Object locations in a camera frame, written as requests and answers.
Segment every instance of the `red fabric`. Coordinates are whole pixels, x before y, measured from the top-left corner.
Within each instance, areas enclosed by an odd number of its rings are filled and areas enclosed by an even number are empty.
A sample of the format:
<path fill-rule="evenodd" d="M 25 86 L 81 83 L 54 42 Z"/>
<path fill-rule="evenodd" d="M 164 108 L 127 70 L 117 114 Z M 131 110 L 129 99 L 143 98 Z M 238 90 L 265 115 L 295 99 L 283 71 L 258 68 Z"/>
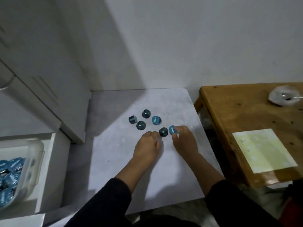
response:
<path fill-rule="evenodd" d="M 291 199 L 279 219 L 285 227 L 303 227 L 303 209 Z"/>

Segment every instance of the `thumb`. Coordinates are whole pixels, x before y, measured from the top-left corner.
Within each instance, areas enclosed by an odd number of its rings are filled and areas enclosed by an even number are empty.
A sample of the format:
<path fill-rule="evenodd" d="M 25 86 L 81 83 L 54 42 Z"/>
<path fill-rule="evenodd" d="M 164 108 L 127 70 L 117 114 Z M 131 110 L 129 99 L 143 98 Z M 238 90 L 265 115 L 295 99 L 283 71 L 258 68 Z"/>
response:
<path fill-rule="evenodd" d="M 160 142 L 156 141 L 156 150 L 157 150 L 157 152 L 159 152 L 159 149 L 160 149 Z"/>
<path fill-rule="evenodd" d="M 172 142 L 174 143 L 175 147 L 179 144 L 179 138 L 175 133 L 172 134 Z"/>

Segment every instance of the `open drawer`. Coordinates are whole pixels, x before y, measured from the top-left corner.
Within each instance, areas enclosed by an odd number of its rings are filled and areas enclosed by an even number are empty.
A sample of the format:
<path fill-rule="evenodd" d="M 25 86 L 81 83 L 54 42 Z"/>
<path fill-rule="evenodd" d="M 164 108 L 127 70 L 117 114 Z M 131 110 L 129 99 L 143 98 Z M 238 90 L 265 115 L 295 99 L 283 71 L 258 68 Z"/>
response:
<path fill-rule="evenodd" d="M 13 203 L 6 209 L 1 210 L 0 226 L 4 223 L 14 226 L 17 220 L 20 220 L 17 222 L 21 226 L 23 218 L 20 217 L 46 213 L 60 208 L 70 140 L 60 130 L 56 133 L 8 137 L 6 140 L 32 138 L 37 138 L 44 144 L 44 156 L 37 184 L 26 200 Z"/>

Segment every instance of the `person's left hand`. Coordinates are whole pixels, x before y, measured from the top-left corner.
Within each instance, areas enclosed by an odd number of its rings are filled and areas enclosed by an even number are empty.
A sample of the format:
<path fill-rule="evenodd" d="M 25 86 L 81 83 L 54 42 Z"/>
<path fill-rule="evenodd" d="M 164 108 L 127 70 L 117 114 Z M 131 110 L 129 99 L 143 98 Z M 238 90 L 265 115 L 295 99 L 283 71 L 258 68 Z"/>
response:
<path fill-rule="evenodd" d="M 156 138 L 160 134 L 156 131 L 148 131 L 137 142 L 134 148 L 133 158 L 139 161 L 145 161 L 146 164 L 153 164 L 159 154 L 160 142 Z"/>

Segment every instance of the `hand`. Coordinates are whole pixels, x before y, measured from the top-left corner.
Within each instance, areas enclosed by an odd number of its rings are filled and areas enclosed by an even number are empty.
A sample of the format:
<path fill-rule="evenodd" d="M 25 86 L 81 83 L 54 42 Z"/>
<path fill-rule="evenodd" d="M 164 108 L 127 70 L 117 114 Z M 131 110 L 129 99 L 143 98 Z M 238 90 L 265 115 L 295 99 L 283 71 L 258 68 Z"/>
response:
<path fill-rule="evenodd" d="M 153 164 L 159 154 L 160 142 L 156 141 L 159 135 L 156 131 L 148 131 L 142 135 L 134 148 L 133 159 L 145 161 L 149 165 Z"/>
<path fill-rule="evenodd" d="M 198 154 L 196 139 L 189 128 L 187 126 L 175 126 L 174 129 L 179 133 L 179 137 L 173 133 L 172 141 L 181 157 L 187 159 L 190 156 Z"/>

